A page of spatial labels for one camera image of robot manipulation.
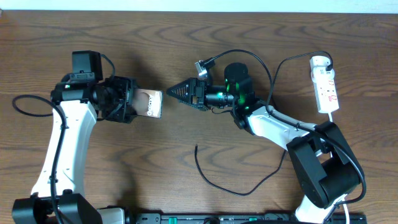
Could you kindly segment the bronze Galaxy smartphone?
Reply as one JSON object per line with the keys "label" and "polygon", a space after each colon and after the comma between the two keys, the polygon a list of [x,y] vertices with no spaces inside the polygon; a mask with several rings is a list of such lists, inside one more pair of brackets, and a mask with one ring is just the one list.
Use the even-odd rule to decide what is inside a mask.
{"label": "bronze Galaxy smartphone", "polygon": [[163,92],[136,88],[133,94],[133,108],[138,116],[161,118]]}

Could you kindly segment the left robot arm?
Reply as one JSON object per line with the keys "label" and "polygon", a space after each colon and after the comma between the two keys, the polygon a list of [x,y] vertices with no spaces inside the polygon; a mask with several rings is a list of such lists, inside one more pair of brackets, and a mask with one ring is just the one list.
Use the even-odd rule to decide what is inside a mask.
{"label": "left robot arm", "polygon": [[30,197],[17,199],[15,223],[134,223],[126,207],[95,208],[85,198],[84,173],[90,136],[98,121],[130,123],[134,89],[131,78],[93,72],[69,73],[47,102],[53,128],[43,168]]}

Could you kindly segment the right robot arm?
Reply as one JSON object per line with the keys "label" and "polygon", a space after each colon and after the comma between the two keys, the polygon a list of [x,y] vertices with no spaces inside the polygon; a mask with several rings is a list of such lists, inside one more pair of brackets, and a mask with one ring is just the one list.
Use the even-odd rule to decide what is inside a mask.
{"label": "right robot arm", "polygon": [[300,222],[326,223],[358,185],[364,172],[335,123],[310,124],[290,118],[255,96],[243,63],[224,70],[224,85],[212,83],[203,62],[199,77],[171,86],[167,94],[198,110],[228,108],[236,125],[266,138],[289,153],[304,198],[295,211]]}

